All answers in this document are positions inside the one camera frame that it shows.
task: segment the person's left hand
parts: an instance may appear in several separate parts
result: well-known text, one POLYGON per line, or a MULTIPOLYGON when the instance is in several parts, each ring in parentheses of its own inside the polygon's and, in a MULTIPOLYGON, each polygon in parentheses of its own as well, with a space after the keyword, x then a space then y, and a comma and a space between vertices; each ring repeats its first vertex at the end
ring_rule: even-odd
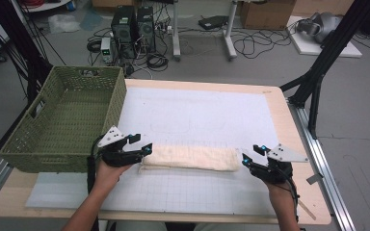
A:
POLYGON ((101 160, 95 176, 93 190, 101 190, 104 193, 109 193, 119 181, 122 173, 131 167, 131 165, 125 167, 109 167, 101 160))

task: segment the basket handle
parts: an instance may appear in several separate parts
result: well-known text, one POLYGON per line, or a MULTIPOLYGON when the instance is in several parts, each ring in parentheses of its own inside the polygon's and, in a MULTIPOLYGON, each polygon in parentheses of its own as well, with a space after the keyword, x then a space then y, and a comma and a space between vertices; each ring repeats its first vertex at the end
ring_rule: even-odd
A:
POLYGON ((29 107, 29 115, 32 118, 37 118, 40 115, 41 110, 44 108, 46 105, 45 100, 43 99, 43 96, 39 94, 36 99, 33 101, 31 106, 29 107))

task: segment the basket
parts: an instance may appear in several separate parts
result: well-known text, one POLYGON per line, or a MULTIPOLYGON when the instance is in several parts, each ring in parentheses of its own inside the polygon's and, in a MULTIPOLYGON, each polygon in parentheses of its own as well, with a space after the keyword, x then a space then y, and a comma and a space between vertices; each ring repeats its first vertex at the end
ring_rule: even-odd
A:
POLYGON ((94 140, 119 123, 125 94, 119 67, 53 67, 0 157, 25 172, 87 171, 94 140))

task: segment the black computer tower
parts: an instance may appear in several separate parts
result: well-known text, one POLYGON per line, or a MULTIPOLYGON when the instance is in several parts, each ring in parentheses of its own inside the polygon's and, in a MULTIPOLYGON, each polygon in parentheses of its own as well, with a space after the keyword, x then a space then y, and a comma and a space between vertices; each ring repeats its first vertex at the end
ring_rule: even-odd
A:
POLYGON ((141 46, 147 52, 155 52, 155 31, 152 7, 139 7, 137 11, 138 31, 141 39, 141 46))
POLYGON ((117 6, 111 29, 117 45, 120 58, 136 58, 138 43, 138 28, 134 6, 117 6))

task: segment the wooden table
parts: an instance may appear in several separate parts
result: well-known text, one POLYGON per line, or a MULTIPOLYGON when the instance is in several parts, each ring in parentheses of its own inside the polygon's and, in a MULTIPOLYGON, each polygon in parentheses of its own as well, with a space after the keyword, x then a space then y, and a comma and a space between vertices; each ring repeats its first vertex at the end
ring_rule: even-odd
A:
MULTIPOLYGON (((169 81, 126 80, 128 88, 159 88, 170 90, 215 90, 263 94, 266 97, 280 143, 305 153, 297 127, 290 114, 285 98, 277 87, 242 86, 209 83, 187 83, 169 81)), ((306 178, 314 172, 310 163, 293 163, 294 181, 301 196, 299 215, 301 224, 329 224, 330 212, 322 196, 318 183, 309 185, 306 178)), ((26 201, 35 185, 38 175, 14 169, 0 191, 0 217, 12 218, 69 218, 74 210, 69 209, 34 209, 26 208, 26 201)), ((191 222, 241 222, 241 223, 277 223, 276 217, 263 216, 227 216, 209 214, 171 214, 149 212, 101 211, 101 219, 133 219, 191 222)))

